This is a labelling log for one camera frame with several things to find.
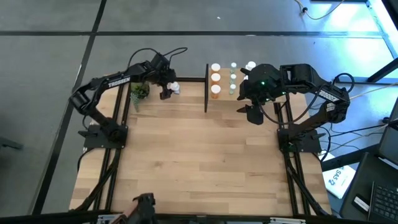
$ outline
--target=potted plant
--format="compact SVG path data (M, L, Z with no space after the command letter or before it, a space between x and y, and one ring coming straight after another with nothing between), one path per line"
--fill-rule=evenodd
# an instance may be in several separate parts
M149 95L149 83L132 83L131 84L131 101L134 108L139 112L139 101L145 99Z

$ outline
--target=gray floor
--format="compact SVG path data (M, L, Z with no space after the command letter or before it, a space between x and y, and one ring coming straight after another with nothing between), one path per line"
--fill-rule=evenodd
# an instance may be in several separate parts
M314 16L336 5L302 2ZM377 5L378 0L372 2L375 10L383 10ZM99 5L100 0L1 1L0 31L91 30ZM344 3L330 17L319 21L301 18L298 12L293 0L115 0L108 1L99 30L377 31L364 4ZM396 30L390 30L391 37L396 35ZM0 149L0 216L29 212L87 40L87 37L0 37L0 136L25 145L21 151ZM188 47L188 52L174 57L172 62L180 77L203 77L206 63L218 62L225 67L234 61L244 66L253 60L276 67L309 63L321 77L332 80L341 72L369 76L392 60L380 38L97 37L83 82L124 69L128 57L139 48L166 52L181 46ZM134 61L151 56L149 52L141 52ZM350 95L377 87L358 85ZM380 119L389 115L397 97L398 88L392 87L355 99L346 121L334 125L334 129L345 131L379 124ZM46 213L68 210L83 144L83 138L77 135L82 129L81 119L73 113L45 203ZM352 138L353 135L342 136L333 142L343 143ZM351 145L362 148L378 142L379 138L375 134ZM342 147L332 154L338 156L352 150L355 148ZM333 197L331 202L338 210Z

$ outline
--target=white sticker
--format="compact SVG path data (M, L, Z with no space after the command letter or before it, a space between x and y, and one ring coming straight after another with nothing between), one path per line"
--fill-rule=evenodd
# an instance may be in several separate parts
M332 110L334 110L335 108L336 108L336 106L335 106L334 103L328 103L328 104L326 105L326 112L332 111Z
M369 205L367 205L364 201L362 201L359 197L355 197L354 202L363 208L365 211L369 211Z

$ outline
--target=wire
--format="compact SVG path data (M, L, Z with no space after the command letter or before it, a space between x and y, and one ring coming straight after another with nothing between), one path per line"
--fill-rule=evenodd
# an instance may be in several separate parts
M371 93L371 92L373 92L373 91L378 91L378 90L381 90L381 89L384 89L384 88L388 88L388 87L391 87L391 86L394 86L394 85L398 85L398 82L393 83L393 84L388 85L388 86L384 86L384 87L381 87L381 88L377 88L377 89L375 89L375 90L367 91L367 92L365 92L365 93L361 93L361 94L358 94L358 95L356 95L356 96L352 96L352 97L350 97L349 99L350 99L350 100L353 100L353 99L355 99L355 98L357 98L357 97L363 96L363 95L368 94L368 93Z
M378 130L380 130L380 129L382 129L382 128L385 128L385 127L387 127L387 126L388 126L388 124L385 124L385 125L381 126L380 128L377 128L376 130L371 131L370 133L367 133L367 134L364 134L363 136L359 136L359 137L356 137L356 138L354 138L354 139L352 139L352 140L349 140L348 142L346 142L346 143L344 143L344 144L338 146L337 148L333 149L332 151L337 150L337 149L339 149L339 148L341 148L341 147L343 147L343 146L346 146L348 143L353 142L353 141L355 141L355 140L357 140L357 139L360 139L360 138L363 138L363 137L366 137L366 136L370 136L371 134L376 133L376 131L378 131Z
M342 0L334 9L332 9L330 12L328 12L326 15L324 15L324 16L321 16L321 17L319 17L319 18L314 18L314 17L312 17L312 16L310 16L309 14L308 14L308 8L307 7L304 7L304 5L300 2L300 0L294 0L295 2L297 2L299 5L300 5L300 9L302 10L302 12L304 12L304 13L306 13L306 15L309 17L309 18L311 18L312 20L319 20L319 19L322 19L322 18L324 18L324 17L326 17L326 16L329 16L334 10L336 10L343 2L345 2L345 0Z
M259 99L256 98L256 100L257 100L257 102L258 102L258 104L259 104L260 110L261 110L261 112L263 113L263 115L264 115L268 120L270 120L271 122L273 122L273 123L275 123L275 124L281 124L281 125L293 124L293 123L295 123L296 121L300 120L304 115L307 114L308 110L309 110L309 109L311 108L311 106L314 104L315 100L317 100L317 98L318 98L318 96L319 96L319 93L321 92L321 90L323 89L323 87L326 86L326 85L327 85L327 84L322 84L322 85L320 86L320 88L319 88L318 91L317 91L317 94L315 94L315 97L312 99L312 101L311 101L311 103L309 104L309 106L304 110L304 112L303 112L300 116L298 116L298 117L297 117L296 119L294 119L293 121L289 121L289 122L286 122L286 123L279 122L279 121L276 121L276 120L272 119L272 118L264 111L264 109L262 108Z
M384 127L384 126L385 126L385 124L380 124L380 125L375 125L375 126L371 126L371 127L367 127L367 128L355 129L355 130L346 131L346 132L343 132L343 133L340 133L340 134L332 135L332 137L336 137L336 136L341 136L341 135L344 135L344 134L352 133L353 131L362 131L362 130L367 130L367 129L371 129L371 128L379 128L379 127Z
M342 144L338 144L338 143L335 143L335 142L330 142L330 143L336 144L336 145L338 145L338 146L342 146ZM345 145L345 147L354 147L354 148L356 148L357 150L361 150L360 148L358 148L358 147L356 147L356 146L347 146L347 145Z
M127 64L127 69L130 67L132 58L133 58L138 52L143 51L143 50L151 50L151 51L153 51L153 52L159 54L159 52L157 52L156 50L154 50L154 49L152 49L152 48L149 48L149 47L136 50L136 51L131 55L131 57L130 57L130 59L129 59L129 63Z
M173 52L175 52L175 51L178 51L178 50L182 50L182 51L179 52L179 53L176 53L176 54L181 54L181 53L186 52L186 51L188 50L188 47L179 47L179 48L176 48L176 49L174 49L174 50L172 50L172 51L170 51L170 52L167 52L166 54L163 54L163 56L168 56L169 54L171 54L171 53L173 53Z
M346 72L343 72L343 73L338 74L338 75L333 79L333 82L332 82L331 84L332 84L332 85L335 85L335 82L336 82L337 78L340 77L340 76L342 76L342 75L346 75L346 76L348 76L348 77L351 79L351 86L350 86L350 88L347 90L347 92L349 93L349 92L353 91L353 88L354 88L354 86L355 86L354 77L353 77L351 74L346 73Z
M335 130L333 130L333 123L330 123L329 131L333 131L334 133L339 133L339 134L343 134L343 133L344 133L344 132L341 132L341 131L335 131ZM359 134L359 133L355 133L355 132L351 132L351 133L356 134L356 135L359 135L359 136L362 136L362 134Z
M174 50L172 50L172 51L166 53L164 56L166 56L166 55L168 55L168 54L171 54L171 53L173 53L173 52L175 52L175 51L177 51L177 50L181 50L181 51L180 51L180 52L177 52L177 53L175 53L175 54L172 54L172 55L170 56L170 58L169 58L169 64L172 63L172 57L173 57L173 56L179 55L179 54L182 54L182 53L186 52L186 51L188 50L188 47L179 47L179 48L177 48L177 49L174 49Z
M325 155L322 157L322 159L321 159L321 162L323 162L325 159L326 159L326 156L328 155L328 153L329 153L329 151L330 151L330 147L331 147L331 136L330 136L330 132L329 132L329 130L327 130L326 128L324 128L324 127L318 127L318 128L322 128L322 129L324 129L327 133L328 133L328 135L329 135L329 137L328 137L328 148L327 148L327 150L326 150L326 153L325 153Z
M80 162L81 162L81 159L87 154L87 153L89 153L89 152L91 152L93 149L87 149L80 157L79 157L79 160L77 161L77 172L79 172L79 169L80 169Z
M349 93L349 92L353 91L354 86L355 86L354 77L353 77L351 74L346 73L346 72L343 72L343 73L338 74L338 75L333 79L332 85L335 85L335 82L336 82L337 78L340 77L340 76L342 76L342 75L346 75L346 76L348 76L348 77L351 79L351 86L350 86L350 88L347 90L347 92ZM313 107L311 107L310 109L311 109L311 110L319 110L320 107L319 107L319 108L313 108Z
M88 128L87 128L87 126L86 126L86 124L85 124L86 117L87 117L87 115L85 115L85 116L83 117L83 120L81 121L81 123L82 123L83 127L85 127L85 129L88 131Z

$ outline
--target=wooden tabletop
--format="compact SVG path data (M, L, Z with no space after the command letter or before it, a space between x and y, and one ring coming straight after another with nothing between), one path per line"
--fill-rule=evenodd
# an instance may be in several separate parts
M247 122L236 112L242 103L237 101L209 101L204 113L205 84L180 86L180 95L164 101L160 88L151 86L139 113L131 105L112 210L121 212L137 195L153 192L157 213L291 215L277 125L266 119L260 126ZM116 95L117 89L106 91L97 106L106 116L112 115ZM292 97L297 117L307 104L303 95ZM264 109L277 119L272 103ZM70 208L96 185L103 154L104 149L95 149L83 158ZM320 163L311 154L301 155L307 187L330 212ZM302 212L297 186L296 193Z

